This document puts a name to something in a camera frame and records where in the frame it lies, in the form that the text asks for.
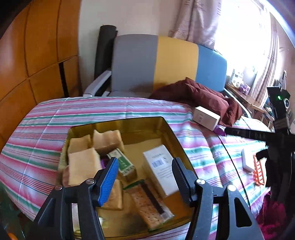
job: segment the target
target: wooden desk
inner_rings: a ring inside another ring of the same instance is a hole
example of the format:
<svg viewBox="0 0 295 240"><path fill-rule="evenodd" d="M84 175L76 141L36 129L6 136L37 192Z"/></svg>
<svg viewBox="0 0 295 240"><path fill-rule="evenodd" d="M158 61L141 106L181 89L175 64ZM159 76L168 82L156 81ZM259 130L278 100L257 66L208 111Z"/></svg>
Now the wooden desk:
<svg viewBox="0 0 295 240"><path fill-rule="evenodd" d="M225 89L231 91L239 101L245 104L245 107L248 109L249 107L264 113L265 110L263 108L258 107L258 103L251 97L241 93L238 89L236 89L231 84L226 84Z"/></svg>

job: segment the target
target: maroon jacket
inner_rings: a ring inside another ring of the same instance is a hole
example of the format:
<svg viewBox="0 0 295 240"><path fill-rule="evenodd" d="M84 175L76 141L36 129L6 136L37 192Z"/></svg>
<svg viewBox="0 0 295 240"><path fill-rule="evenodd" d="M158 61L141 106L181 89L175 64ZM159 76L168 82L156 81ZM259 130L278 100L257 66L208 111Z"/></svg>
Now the maroon jacket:
<svg viewBox="0 0 295 240"><path fill-rule="evenodd" d="M202 106L218 114L219 124L225 127L231 127L242 116L242 108L233 98L227 98L188 77L155 90L150 99Z"/></svg>

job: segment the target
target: black roll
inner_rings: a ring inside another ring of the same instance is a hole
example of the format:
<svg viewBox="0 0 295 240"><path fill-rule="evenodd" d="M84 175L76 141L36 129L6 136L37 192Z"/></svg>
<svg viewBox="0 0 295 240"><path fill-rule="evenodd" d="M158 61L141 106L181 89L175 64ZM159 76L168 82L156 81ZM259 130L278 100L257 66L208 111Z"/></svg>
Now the black roll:
<svg viewBox="0 0 295 240"><path fill-rule="evenodd" d="M97 40L94 79L112 65L114 40L117 36L116 26L102 25Z"/></svg>

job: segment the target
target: chair seat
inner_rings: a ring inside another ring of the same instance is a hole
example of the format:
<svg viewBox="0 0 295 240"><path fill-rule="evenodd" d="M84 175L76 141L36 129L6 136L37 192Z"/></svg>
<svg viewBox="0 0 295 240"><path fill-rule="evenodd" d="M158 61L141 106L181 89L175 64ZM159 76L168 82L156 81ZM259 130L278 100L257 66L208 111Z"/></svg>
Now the chair seat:
<svg viewBox="0 0 295 240"><path fill-rule="evenodd" d="M150 95L151 93L145 92L113 91L110 92L109 97L149 98Z"/></svg>

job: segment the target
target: red cloth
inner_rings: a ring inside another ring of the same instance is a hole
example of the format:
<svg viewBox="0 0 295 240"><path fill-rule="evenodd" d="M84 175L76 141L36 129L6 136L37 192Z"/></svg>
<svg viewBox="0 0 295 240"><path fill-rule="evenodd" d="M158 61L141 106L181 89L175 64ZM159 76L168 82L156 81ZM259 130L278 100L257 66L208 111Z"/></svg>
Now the red cloth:
<svg viewBox="0 0 295 240"><path fill-rule="evenodd" d="M201 106L218 114L219 124L225 127L231 127L242 115L242 108L233 98L226 98L188 77L155 90L150 99Z"/></svg>
<svg viewBox="0 0 295 240"><path fill-rule="evenodd" d="M256 218L265 240L275 239L285 227L286 211L283 203L271 200L268 193L263 199L262 209Z"/></svg>

